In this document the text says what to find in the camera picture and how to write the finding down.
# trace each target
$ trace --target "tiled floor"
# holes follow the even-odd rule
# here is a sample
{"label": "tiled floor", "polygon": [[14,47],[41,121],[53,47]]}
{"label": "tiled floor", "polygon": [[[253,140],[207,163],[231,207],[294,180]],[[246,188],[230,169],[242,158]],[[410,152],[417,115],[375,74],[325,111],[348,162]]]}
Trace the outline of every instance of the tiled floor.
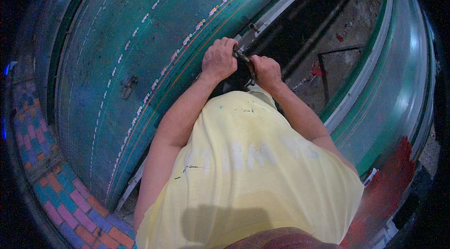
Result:
{"label": "tiled floor", "polygon": [[[35,171],[38,162],[56,156],[59,148],[45,121],[33,82],[14,87],[13,107],[20,160],[26,172]],[[132,227],[95,199],[67,162],[43,172],[33,188],[50,220],[72,246],[136,248]]]}

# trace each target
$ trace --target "red line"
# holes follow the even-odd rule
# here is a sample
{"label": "red line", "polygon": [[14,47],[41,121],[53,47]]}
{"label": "red line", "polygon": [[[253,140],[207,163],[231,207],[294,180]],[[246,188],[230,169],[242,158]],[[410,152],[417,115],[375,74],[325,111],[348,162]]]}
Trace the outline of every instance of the red line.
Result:
{"label": "red line", "polygon": [[[229,20],[230,20],[230,18],[232,18],[245,4],[247,4],[248,2],[249,2],[250,0],[247,0],[247,1],[245,1],[245,3],[244,4],[242,4],[240,7],[239,7],[239,9],[237,9],[230,17],[228,17],[228,19],[226,20],[226,21],[224,21],[223,23],[222,23],[222,25],[211,35],[211,37],[202,45],[202,47],[197,51],[197,53],[190,59],[190,61],[188,62],[188,64],[183,68],[183,70],[182,70],[182,72],[180,72],[180,74],[178,75],[178,77],[175,79],[175,81],[172,83],[172,85],[170,86],[170,88],[167,90],[167,92],[166,92],[166,94],[163,96],[163,98],[160,100],[160,102],[158,103],[158,105],[156,106],[156,108],[155,108],[155,111],[152,113],[152,115],[150,116],[150,118],[149,118],[149,120],[147,120],[147,123],[145,124],[145,126],[144,126],[144,128],[142,129],[142,131],[141,131],[141,134],[139,135],[139,137],[138,137],[138,139],[137,139],[137,141],[136,141],[136,143],[134,144],[134,146],[133,146],[133,149],[132,149],[132,151],[131,151],[131,153],[130,153],[130,156],[128,157],[128,159],[127,159],[127,162],[125,163],[125,167],[127,166],[127,164],[128,164],[128,162],[129,162],[129,160],[130,160],[130,158],[131,158],[131,154],[133,153],[133,151],[135,150],[135,148],[136,148],[136,145],[137,145],[137,143],[139,142],[139,139],[141,138],[141,136],[142,136],[142,133],[143,133],[143,131],[145,131],[145,129],[147,128],[147,125],[149,124],[149,122],[152,120],[152,118],[153,118],[153,115],[155,114],[155,112],[157,111],[157,109],[158,109],[158,107],[160,106],[160,104],[162,103],[162,101],[166,98],[166,96],[167,96],[167,94],[169,93],[169,91],[171,90],[171,88],[175,85],[175,83],[178,81],[178,79],[180,78],[180,76],[183,74],[183,72],[186,70],[186,68],[190,65],[190,63],[191,63],[191,61],[199,54],[199,52],[205,47],[205,45],[206,45],[206,43],[208,43],[210,40],[211,40],[211,38],[225,25],[225,23],[227,23]],[[217,12],[217,14],[205,25],[205,27],[204,28],[202,28],[202,30],[203,29],[205,29],[206,28],[206,26],[222,11],[222,10],[220,10],[219,12]],[[174,63],[174,65],[177,63],[177,61],[181,58],[181,56],[184,54],[184,52],[187,50],[187,48],[183,51],[183,53],[178,57],[178,59],[176,60],[176,62]],[[164,76],[164,79],[162,80],[162,81],[164,81],[165,80],[165,78],[166,78],[166,76],[169,74],[169,72],[167,72],[167,74]],[[147,107],[148,107],[148,105],[150,104],[150,100],[147,102],[147,105],[145,106],[145,108],[144,108],[144,111],[147,109]]]}

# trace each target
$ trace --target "man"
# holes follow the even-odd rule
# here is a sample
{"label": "man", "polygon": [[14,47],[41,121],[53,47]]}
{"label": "man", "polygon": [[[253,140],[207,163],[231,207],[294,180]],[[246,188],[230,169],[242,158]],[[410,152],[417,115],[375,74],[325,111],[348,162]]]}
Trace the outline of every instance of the man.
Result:
{"label": "man", "polygon": [[252,56],[260,88],[207,102],[236,71],[237,44],[209,47],[159,124],[135,209],[138,248],[340,248],[364,186],[279,64]]}

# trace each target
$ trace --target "man's left hand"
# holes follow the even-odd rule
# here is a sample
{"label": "man's left hand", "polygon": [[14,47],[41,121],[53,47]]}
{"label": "man's left hand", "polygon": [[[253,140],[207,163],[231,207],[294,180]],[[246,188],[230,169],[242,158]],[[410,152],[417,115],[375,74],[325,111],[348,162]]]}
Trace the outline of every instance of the man's left hand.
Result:
{"label": "man's left hand", "polygon": [[208,48],[202,61],[202,75],[217,84],[238,69],[238,61],[233,57],[234,39],[217,39]]}

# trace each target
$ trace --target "concrete floor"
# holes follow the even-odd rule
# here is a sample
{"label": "concrete floor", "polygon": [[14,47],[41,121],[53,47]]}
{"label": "concrete floor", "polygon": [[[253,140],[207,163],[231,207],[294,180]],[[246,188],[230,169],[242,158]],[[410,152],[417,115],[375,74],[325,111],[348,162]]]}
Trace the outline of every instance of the concrete floor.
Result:
{"label": "concrete floor", "polygon": [[[340,15],[330,25],[327,32],[319,40],[315,49],[301,61],[301,65],[286,80],[287,85],[293,89],[302,79],[312,78],[312,65],[316,61],[317,54],[346,46],[366,44],[370,33],[374,29],[375,20],[383,0],[350,0],[343,8]],[[343,41],[336,37],[340,34]],[[327,54],[323,56],[330,98],[343,84],[354,68],[358,58],[362,54],[358,50],[350,50]],[[319,114],[326,105],[321,77],[313,82],[305,82],[299,85],[295,93],[309,105],[314,112]]]}

